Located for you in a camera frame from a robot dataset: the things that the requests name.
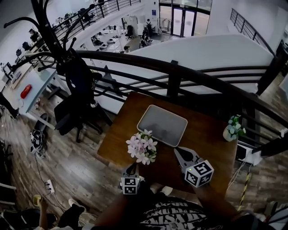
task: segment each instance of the red object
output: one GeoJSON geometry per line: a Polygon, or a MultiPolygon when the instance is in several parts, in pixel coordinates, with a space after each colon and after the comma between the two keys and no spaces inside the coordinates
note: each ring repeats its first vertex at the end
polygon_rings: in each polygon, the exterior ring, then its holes
{"type": "Polygon", "coordinates": [[[31,89],[32,89],[32,85],[29,84],[28,86],[26,86],[25,89],[20,94],[21,98],[24,99],[31,89]]]}

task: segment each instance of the power strip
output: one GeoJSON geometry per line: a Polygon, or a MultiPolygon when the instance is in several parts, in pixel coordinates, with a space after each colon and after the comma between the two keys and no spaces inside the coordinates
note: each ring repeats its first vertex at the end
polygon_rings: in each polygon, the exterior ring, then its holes
{"type": "Polygon", "coordinates": [[[48,180],[47,181],[47,185],[49,187],[49,190],[51,191],[51,193],[55,193],[55,189],[53,187],[53,184],[52,184],[52,181],[51,180],[48,180]]]}

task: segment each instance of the window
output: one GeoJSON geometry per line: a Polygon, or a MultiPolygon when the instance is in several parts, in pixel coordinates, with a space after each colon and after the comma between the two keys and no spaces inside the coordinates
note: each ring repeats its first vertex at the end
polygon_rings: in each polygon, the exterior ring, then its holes
{"type": "Polygon", "coordinates": [[[198,0],[198,8],[211,11],[212,0],[198,0]]]}
{"type": "Polygon", "coordinates": [[[205,35],[207,32],[209,15],[197,12],[194,35],[205,35]]]}
{"type": "Polygon", "coordinates": [[[163,3],[172,3],[171,0],[159,0],[159,2],[163,2],[163,3]]]}
{"type": "Polygon", "coordinates": [[[173,0],[173,4],[197,7],[197,0],[173,0]]]}
{"type": "Polygon", "coordinates": [[[171,17],[172,17],[172,8],[170,6],[160,6],[160,29],[164,33],[171,33],[171,17]]]}
{"type": "Polygon", "coordinates": [[[172,9],[170,6],[160,6],[160,18],[166,18],[171,20],[172,9]]]}

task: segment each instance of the glass door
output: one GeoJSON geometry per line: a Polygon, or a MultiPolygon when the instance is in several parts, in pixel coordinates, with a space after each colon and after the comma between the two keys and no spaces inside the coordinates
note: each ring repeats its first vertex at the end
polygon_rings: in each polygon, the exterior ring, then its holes
{"type": "Polygon", "coordinates": [[[173,18],[173,35],[181,36],[182,34],[182,22],[183,22],[183,10],[174,8],[173,18]]]}
{"type": "Polygon", "coordinates": [[[194,26],[194,16],[195,16],[194,11],[185,10],[183,37],[192,36],[192,31],[193,31],[193,26],[194,26]]]}

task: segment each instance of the computer monitor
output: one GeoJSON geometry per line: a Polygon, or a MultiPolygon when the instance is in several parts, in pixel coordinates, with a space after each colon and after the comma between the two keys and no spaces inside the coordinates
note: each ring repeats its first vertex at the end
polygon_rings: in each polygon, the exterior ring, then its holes
{"type": "Polygon", "coordinates": [[[10,73],[10,69],[7,65],[4,66],[3,70],[8,74],[10,73]]]}

